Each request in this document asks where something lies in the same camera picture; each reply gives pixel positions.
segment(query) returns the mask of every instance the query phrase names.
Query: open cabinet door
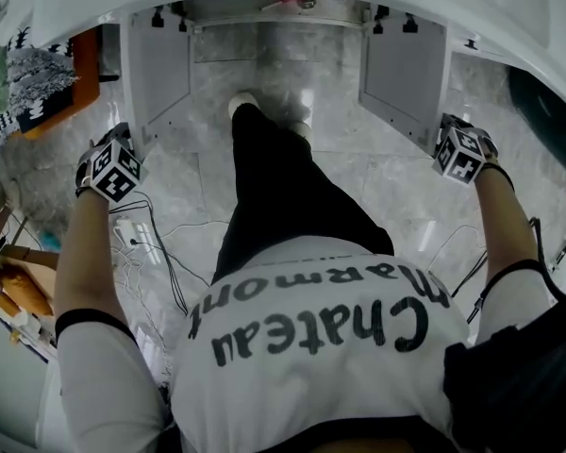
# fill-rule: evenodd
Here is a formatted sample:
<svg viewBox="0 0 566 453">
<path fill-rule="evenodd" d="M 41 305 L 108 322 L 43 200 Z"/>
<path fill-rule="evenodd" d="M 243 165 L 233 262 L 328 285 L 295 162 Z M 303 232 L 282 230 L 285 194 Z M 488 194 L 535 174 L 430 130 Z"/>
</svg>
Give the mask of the open cabinet door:
<svg viewBox="0 0 566 453">
<path fill-rule="evenodd" d="M 446 27 L 372 6 L 359 103 L 433 156 L 451 62 Z"/>
<path fill-rule="evenodd" d="M 191 93 L 191 28 L 166 10 L 129 15 L 121 24 L 122 78 L 126 120 L 135 152 L 143 160 L 163 120 Z"/>
</svg>

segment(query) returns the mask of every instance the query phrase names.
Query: person's left arm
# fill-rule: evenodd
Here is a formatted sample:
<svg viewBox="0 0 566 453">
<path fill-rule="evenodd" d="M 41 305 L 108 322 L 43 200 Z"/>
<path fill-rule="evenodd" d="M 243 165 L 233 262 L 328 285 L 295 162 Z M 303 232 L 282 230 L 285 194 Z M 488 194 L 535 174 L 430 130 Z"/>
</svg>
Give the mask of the person's left arm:
<svg viewBox="0 0 566 453">
<path fill-rule="evenodd" d="M 115 293 L 108 202 L 75 204 L 55 292 L 62 401 L 76 451 L 156 451 L 168 411 Z"/>
</svg>

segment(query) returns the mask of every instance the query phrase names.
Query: black pants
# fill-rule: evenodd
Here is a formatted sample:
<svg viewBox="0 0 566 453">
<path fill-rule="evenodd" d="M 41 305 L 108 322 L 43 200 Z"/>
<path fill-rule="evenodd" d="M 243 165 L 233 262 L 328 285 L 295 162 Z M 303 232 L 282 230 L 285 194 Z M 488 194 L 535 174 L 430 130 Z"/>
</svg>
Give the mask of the black pants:
<svg viewBox="0 0 566 453">
<path fill-rule="evenodd" d="M 233 116 L 233 154 L 239 203 L 218 256 L 213 281 L 259 252 L 316 235 L 394 255 L 390 236 L 314 163 L 308 142 L 282 130 L 251 104 Z"/>
</svg>

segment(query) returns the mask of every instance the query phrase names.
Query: shirt sleeve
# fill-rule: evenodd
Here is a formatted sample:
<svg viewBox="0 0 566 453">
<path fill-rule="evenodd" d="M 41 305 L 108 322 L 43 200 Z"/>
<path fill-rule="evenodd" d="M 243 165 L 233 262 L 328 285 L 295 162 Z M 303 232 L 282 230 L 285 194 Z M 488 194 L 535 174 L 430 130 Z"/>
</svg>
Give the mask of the shirt sleeve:
<svg viewBox="0 0 566 453">
<path fill-rule="evenodd" d="M 541 266 L 533 260 L 500 272 L 488 288 L 477 344 L 486 342 L 506 327 L 524 327 L 550 309 Z"/>
<path fill-rule="evenodd" d="M 66 327 L 57 326 L 62 403 L 75 451 L 156 451 L 169 413 L 141 351 L 117 319 L 90 316 L 72 321 L 64 314 L 58 321 Z"/>
</svg>

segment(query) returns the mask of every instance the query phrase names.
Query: tiled floor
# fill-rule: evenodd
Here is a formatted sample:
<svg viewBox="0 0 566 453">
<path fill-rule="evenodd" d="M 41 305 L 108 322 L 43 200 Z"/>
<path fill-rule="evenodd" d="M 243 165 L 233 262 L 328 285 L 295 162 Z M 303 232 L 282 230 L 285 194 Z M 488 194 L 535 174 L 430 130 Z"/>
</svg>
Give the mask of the tiled floor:
<svg viewBox="0 0 566 453">
<path fill-rule="evenodd" d="M 104 58 L 112 71 L 119 66 L 116 42 L 112 28 Z M 142 190 L 154 203 L 160 233 L 230 218 L 236 197 L 226 106 L 236 91 L 249 89 L 269 117 L 282 124 L 311 123 L 314 159 L 331 180 L 389 231 L 398 255 L 455 288 L 484 246 L 475 192 L 437 176 L 430 158 L 358 105 L 359 60 L 360 33 L 349 28 L 229 25 L 196 35 L 189 112 L 177 120 L 180 126 L 169 126 L 159 136 L 145 162 L 149 177 Z M 37 231 L 62 237 L 75 200 L 78 157 L 90 137 L 97 139 L 125 120 L 121 84 L 102 86 L 98 102 L 41 140 L 16 139 L 0 149 L 0 174 L 19 179 L 24 212 Z M 454 56 L 445 107 L 469 117 L 498 142 L 526 212 L 542 220 L 547 255 L 555 254 L 566 227 L 566 172 L 511 105 L 506 68 Z M 127 215 L 148 223 L 146 210 Z M 210 280 L 225 230 L 222 223 L 183 227 L 164 242 L 187 267 Z M 113 245 L 120 246 L 117 240 Z M 135 256 L 142 262 L 143 254 Z M 124 259 L 119 255 L 114 260 L 119 265 L 116 279 L 124 282 Z M 175 268 L 191 303 L 205 286 Z M 138 278 L 135 269 L 133 288 Z M 483 285 L 481 273 L 459 295 L 464 313 L 471 311 Z M 120 286 L 126 313 L 158 345 L 163 340 L 172 349 L 184 319 L 163 265 L 145 261 L 140 289 L 145 307 Z M 155 327 L 146 319 L 147 311 Z M 161 363 L 153 366 L 158 370 Z"/>
</svg>

